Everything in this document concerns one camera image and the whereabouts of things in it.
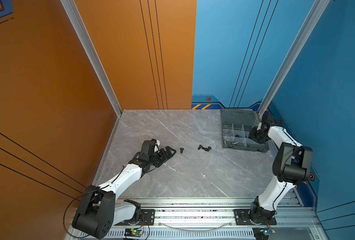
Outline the black bolt cluster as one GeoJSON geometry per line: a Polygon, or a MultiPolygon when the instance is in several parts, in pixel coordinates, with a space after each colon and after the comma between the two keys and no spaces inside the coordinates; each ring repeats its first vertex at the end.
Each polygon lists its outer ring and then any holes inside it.
{"type": "Polygon", "coordinates": [[[207,147],[207,148],[202,148],[203,150],[205,150],[206,152],[209,152],[211,150],[211,147],[207,147]]]}

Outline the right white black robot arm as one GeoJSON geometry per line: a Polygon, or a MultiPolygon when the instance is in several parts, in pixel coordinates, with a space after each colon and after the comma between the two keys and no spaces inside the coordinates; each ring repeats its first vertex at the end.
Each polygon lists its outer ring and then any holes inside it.
{"type": "Polygon", "coordinates": [[[310,174],[312,148],[296,141],[285,128],[278,127],[274,120],[274,115],[263,116],[248,136],[259,144],[272,140],[278,147],[272,165],[273,178],[265,191],[252,202],[248,213],[251,223],[255,225],[269,223],[287,192],[307,181],[310,174]]]}

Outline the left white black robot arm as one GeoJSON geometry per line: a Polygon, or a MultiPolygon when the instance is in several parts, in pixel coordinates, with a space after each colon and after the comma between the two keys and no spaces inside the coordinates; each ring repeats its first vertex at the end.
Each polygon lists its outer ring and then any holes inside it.
{"type": "Polygon", "coordinates": [[[145,225],[147,222],[141,214],[140,203],[124,200],[118,204],[116,201],[133,183],[161,167],[177,152],[169,146],[161,148],[159,145],[156,139],[144,141],[141,150],[115,177],[99,186],[87,187],[77,197],[79,204],[71,226],[101,240],[113,225],[121,222],[145,225]]]}

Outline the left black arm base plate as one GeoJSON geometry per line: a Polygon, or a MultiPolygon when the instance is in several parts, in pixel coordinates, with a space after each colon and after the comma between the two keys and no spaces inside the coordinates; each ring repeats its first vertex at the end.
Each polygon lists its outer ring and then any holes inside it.
{"type": "Polygon", "coordinates": [[[155,209],[141,209],[135,211],[134,216],[130,220],[125,220],[116,224],[117,226],[140,226],[145,221],[145,225],[153,226],[155,220],[155,209]]]}

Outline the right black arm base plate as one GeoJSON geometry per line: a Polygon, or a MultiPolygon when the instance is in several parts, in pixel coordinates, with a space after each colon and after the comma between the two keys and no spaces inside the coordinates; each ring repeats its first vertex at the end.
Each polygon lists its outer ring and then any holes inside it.
{"type": "Polygon", "coordinates": [[[256,210],[251,213],[250,209],[235,209],[233,210],[235,222],[238,226],[263,226],[269,224],[270,226],[277,225],[274,211],[256,210]]]}

